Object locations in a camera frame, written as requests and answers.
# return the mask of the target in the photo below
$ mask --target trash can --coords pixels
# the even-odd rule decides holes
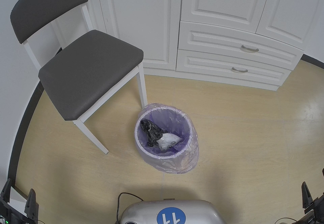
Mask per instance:
[[[148,119],[183,141],[172,148],[161,151],[147,145],[147,134],[140,121]],[[195,168],[199,157],[198,136],[189,116],[181,110],[163,104],[149,104],[139,114],[135,126],[136,147],[144,161],[166,173],[187,173]]]

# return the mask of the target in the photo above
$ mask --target white wooden leg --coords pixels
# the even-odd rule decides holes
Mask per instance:
[[[147,96],[146,96],[146,87],[145,87],[145,80],[144,80],[144,69],[143,69],[143,62],[138,65],[139,72],[136,74],[137,77],[137,84],[138,90],[140,91],[141,103],[142,108],[147,106]]]
[[[74,120],[73,123],[78,126],[78,128],[93,142],[95,145],[102,150],[103,153],[107,154],[109,151],[101,144],[100,141],[97,140],[95,135],[91,133],[91,131],[84,125],[84,123],[80,120]]]

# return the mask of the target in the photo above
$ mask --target floor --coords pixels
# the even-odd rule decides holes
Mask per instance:
[[[44,92],[24,141],[16,185],[36,191],[46,224],[114,223],[120,192],[144,200],[203,199],[227,223],[273,224],[303,216],[301,184],[324,191],[324,70],[304,61],[277,92],[145,76],[149,103],[173,105],[192,119],[200,158],[187,174],[159,172],[134,145],[141,110],[132,79],[85,124],[102,153],[62,119]],[[136,202],[123,195],[120,211]]]

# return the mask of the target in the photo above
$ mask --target chair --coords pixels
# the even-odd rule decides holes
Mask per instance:
[[[105,154],[108,150],[84,125],[101,105],[136,75],[141,104],[147,105],[143,51],[93,29],[88,0],[18,0],[10,20],[18,41],[39,70],[38,77],[64,120],[73,121]],[[27,39],[43,26],[81,5],[88,32],[43,67]]]

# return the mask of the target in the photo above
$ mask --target drawer front panel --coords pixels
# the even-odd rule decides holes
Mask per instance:
[[[282,85],[291,72],[256,61],[205,52],[178,50],[177,71]]]
[[[290,70],[303,54],[301,49],[254,33],[183,21],[179,49],[238,57]]]

